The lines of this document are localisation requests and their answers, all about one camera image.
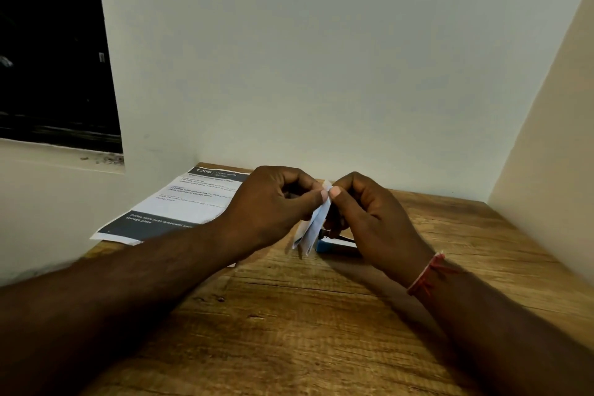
paper sheet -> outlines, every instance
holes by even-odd
[[[134,246],[173,230],[209,222],[224,212],[248,175],[193,167],[129,212],[108,222],[91,239]]]
[[[328,180],[325,180],[322,186],[326,191],[332,188],[332,184],[328,182]],[[295,239],[293,240],[293,249],[299,246],[302,254],[305,256],[309,255],[309,252],[311,252],[311,249],[318,241],[320,230],[322,229],[326,216],[328,216],[328,211],[330,210],[330,204],[331,201],[328,197],[328,199],[326,199],[326,201],[313,212],[311,219],[308,222],[302,222],[301,225],[297,227]]]

white wall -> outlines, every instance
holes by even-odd
[[[97,228],[136,201],[123,166],[105,156],[0,140],[0,284],[77,259],[97,243],[88,239]]]
[[[594,284],[594,0],[583,0],[489,205]]]
[[[103,0],[127,168],[486,200],[580,0]]]

wooden table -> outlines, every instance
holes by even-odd
[[[594,288],[501,215],[483,202],[393,193],[436,250],[594,347]],[[300,259],[291,238],[212,276],[83,393],[481,394],[416,299],[367,266]],[[101,242],[87,256],[121,247]]]

window sill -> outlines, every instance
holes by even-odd
[[[123,154],[0,139],[0,160],[124,174]]]

red thread bracelet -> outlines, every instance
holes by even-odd
[[[413,293],[416,292],[419,289],[419,287],[422,287],[425,290],[425,292],[427,293],[427,295],[431,296],[431,292],[429,291],[429,288],[433,288],[435,285],[433,285],[432,283],[427,281],[427,273],[432,269],[434,271],[443,271],[443,272],[450,272],[450,273],[459,273],[460,272],[457,269],[452,269],[452,268],[448,268],[447,266],[440,265],[440,262],[442,262],[445,259],[446,259],[446,256],[443,252],[437,252],[433,256],[433,258],[431,260],[429,260],[429,263],[427,264],[425,269],[423,269],[423,271],[421,271],[421,273],[419,274],[419,277],[417,277],[416,280],[414,282],[412,282],[412,285],[410,287],[406,288],[406,294],[413,295]]]

